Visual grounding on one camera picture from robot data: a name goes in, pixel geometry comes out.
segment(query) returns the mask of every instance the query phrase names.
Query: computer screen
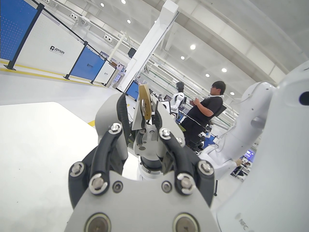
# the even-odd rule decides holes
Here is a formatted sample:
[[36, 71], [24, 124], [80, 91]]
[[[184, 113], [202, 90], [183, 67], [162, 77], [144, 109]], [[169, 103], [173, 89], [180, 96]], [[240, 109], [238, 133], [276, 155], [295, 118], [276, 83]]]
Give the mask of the computer screen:
[[253, 150], [248, 150], [245, 154], [245, 157], [250, 160], [251, 162], [254, 161], [255, 152]]
[[226, 107], [225, 107], [224, 105], [222, 105], [221, 109], [218, 110], [218, 111], [215, 113], [215, 116], [218, 117], [225, 109], [226, 109]]
[[171, 101], [172, 98], [171, 98], [170, 96], [166, 95], [166, 96], [164, 97], [164, 100], [165, 100], [165, 101]]
[[127, 90], [127, 94], [132, 96], [135, 100], [138, 98], [138, 84], [134, 81], [131, 83], [130, 87]]

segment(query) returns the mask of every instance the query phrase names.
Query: screw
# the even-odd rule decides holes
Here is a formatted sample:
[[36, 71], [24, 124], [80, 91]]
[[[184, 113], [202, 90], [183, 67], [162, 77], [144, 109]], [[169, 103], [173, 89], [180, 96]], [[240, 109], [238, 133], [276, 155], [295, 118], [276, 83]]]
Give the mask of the screw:
[[177, 139], [177, 142], [179, 143], [179, 144], [182, 144], [182, 139], [181, 138], [176, 138]]
[[119, 123], [113, 123], [111, 126], [111, 129], [109, 130], [109, 133], [112, 135], [116, 135], [121, 131], [121, 125]]
[[213, 174], [212, 166], [209, 163], [207, 163], [205, 160], [201, 160], [198, 163], [198, 168], [205, 175], [212, 175]]
[[72, 173], [78, 174], [81, 169], [82, 169], [82, 166], [80, 164], [74, 165], [72, 167]]
[[193, 193], [193, 190], [196, 188], [196, 186], [192, 176], [186, 173], [180, 173], [177, 175], [177, 179], [180, 180], [182, 193], [186, 195], [190, 195]]
[[104, 180], [99, 177], [99, 178], [95, 178], [92, 182], [92, 186], [95, 190], [100, 190], [103, 187], [104, 184]]
[[192, 183], [189, 178], [185, 177], [181, 180], [181, 186], [185, 189], [189, 189], [192, 187]]
[[168, 136], [170, 136], [170, 131], [168, 129], [163, 129], [162, 135], [165, 136], [165, 137], [168, 137]]
[[119, 130], [119, 125], [117, 125], [116, 123], [114, 123], [112, 126], [111, 126], [111, 130], [113, 131], [113, 132], [117, 132], [118, 130]]
[[82, 162], [76, 162], [74, 166], [72, 167], [70, 176], [78, 177], [84, 171], [84, 168], [85, 166]]
[[172, 190], [172, 185], [169, 181], [164, 181], [161, 188], [165, 193], [170, 193]]
[[97, 173], [89, 181], [90, 192], [94, 195], [102, 193], [108, 186], [108, 183], [101, 178], [102, 174]]
[[121, 181], [115, 181], [114, 184], [113, 184], [113, 191], [115, 193], [119, 193], [121, 192], [123, 189], [123, 184]]

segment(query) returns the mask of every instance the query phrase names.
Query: speaker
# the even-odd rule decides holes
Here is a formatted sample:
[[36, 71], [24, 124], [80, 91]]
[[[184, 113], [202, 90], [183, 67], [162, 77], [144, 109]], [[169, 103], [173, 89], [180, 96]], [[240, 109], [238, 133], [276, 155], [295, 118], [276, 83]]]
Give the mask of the speaker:
[[129, 58], [132, 58], [132, 57], [134, 56], [135, 52], [136, 52], [136, 49], [131, 48], [131, 49], [129, 50], [129, 52], [128, 52]]

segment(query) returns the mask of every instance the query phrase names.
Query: blue panel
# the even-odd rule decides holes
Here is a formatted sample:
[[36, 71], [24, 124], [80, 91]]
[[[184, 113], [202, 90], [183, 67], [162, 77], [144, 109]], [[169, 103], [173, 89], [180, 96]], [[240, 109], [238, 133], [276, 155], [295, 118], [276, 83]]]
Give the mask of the blue panel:
[[130, 87], [127, 90], [127, 94], [129, 96], [132, 96], [135, 100], [137, 100], [138, 98], [138, 84], [134, 81], [132, 82], [132, 84], [130, 85]]
[[0, 0], [0, 57], [12, 60], [37, 10], [24, 0]]
[[105, 61], [90, 49], [85, 48], [75, 64], [71, 75], [94, 80]]

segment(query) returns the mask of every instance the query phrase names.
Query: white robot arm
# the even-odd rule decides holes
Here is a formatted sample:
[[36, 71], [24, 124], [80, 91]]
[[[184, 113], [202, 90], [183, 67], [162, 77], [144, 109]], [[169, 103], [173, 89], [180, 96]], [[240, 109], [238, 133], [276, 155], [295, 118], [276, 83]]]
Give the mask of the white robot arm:
[[172, 112], [178, 114], [178, 108], [182, 104], [183, 99], [184, 99], [183, 93], [176, 93], [176, 94], [173, 95], [172, 100], [171, 100], [171, 110], [172, 110]]
[[240, 112], [235, 123], [219, 137], [216, 145], [200, 152], [199, 157], [214, 166], [217, 180], [236, 168], [233, 160], [244, 155], [262, 133], [275, 89], [267, 82], [250, 86], [241, 98]]

